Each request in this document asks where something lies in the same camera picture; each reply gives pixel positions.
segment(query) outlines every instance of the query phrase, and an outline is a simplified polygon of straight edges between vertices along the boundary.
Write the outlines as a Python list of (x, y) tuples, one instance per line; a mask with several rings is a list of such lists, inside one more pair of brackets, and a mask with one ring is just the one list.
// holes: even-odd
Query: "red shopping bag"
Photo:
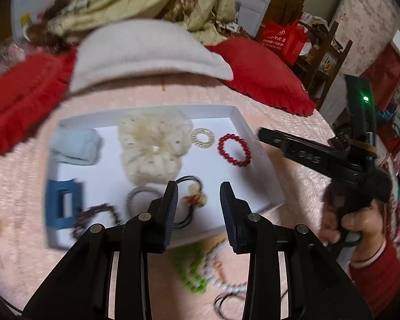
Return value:
[(276, 53), (285, 63), (293, 65), (297, 60), (308, 36), (298, 26), (299, 20), (281, 26), (269, 22), (259, 38), (259, 42)]

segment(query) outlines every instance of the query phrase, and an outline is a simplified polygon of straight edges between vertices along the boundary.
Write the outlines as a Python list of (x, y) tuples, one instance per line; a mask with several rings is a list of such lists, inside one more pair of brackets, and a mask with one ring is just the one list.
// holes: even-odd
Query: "hand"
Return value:
[[(341, 233), (337, 230), (338, 220), (335, 214), (335, 206), (331, 203), (328, 190), (325, 191), (323, 201), (325, 204), (319, 239), (324, 245), (327, 245), (339, 241)], [(360, 231), (362, 233), (361, 241), (351, 258), (353, 262), (370, 259), (381, 248), (385, 240), (382, 233), (383, 219), (376, 200), (372, 200), (370, 208), (363, 208), (342, 217), (341, 226), (349, 231)]]

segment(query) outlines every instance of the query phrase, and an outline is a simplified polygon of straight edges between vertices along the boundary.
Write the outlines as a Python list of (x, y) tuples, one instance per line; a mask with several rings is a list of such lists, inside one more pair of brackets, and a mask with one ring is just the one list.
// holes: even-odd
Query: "green beaded bracelet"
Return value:
[[(197, 243), (186, 245), (174, 251), (174, 263), (177, 275), (181, 279), (184, 286), (193, 293), (199, 292), (204, 294), (206, 292), (207, 281), (198, 273), (198, 269), (202, 263), (204, 255), (205, 254), (200, 245)], [(184, 271), (184, 269), (186, 269), (185, 262), (190, 257), (193, 258), (193, 261), (189, 266), (188, 272), (186, 272)], [(190, 279), (195, 280), (198, 285), (194, 285)]]

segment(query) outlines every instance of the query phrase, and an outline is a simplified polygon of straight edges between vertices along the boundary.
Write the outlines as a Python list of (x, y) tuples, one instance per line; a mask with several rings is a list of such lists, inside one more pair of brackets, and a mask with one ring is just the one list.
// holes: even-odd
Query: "white pillow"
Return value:
[(229, 64), (183, 27), (134, 19), (102, 27), (80, 44), (70, 92), (116, 78), (176, 72), (233, 79)]

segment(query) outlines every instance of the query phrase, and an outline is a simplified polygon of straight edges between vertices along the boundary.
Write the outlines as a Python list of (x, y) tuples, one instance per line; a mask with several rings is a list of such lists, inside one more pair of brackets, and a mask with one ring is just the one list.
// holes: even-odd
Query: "person's arm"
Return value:
[[(328, 192), (325, 193), (324, 202), (319, 238), (325, 244), (335, 243), (340, 239), (340, 232)], [(376, 316), (387, 307), (400, 288), (400, 261), (391, 241), (382, 234), (383, 219), (378, 203), (372, 201), (370, 208), (344, 216), (341, 226), (362, 233), (362, 239), (352, 256), (350, 274)]]

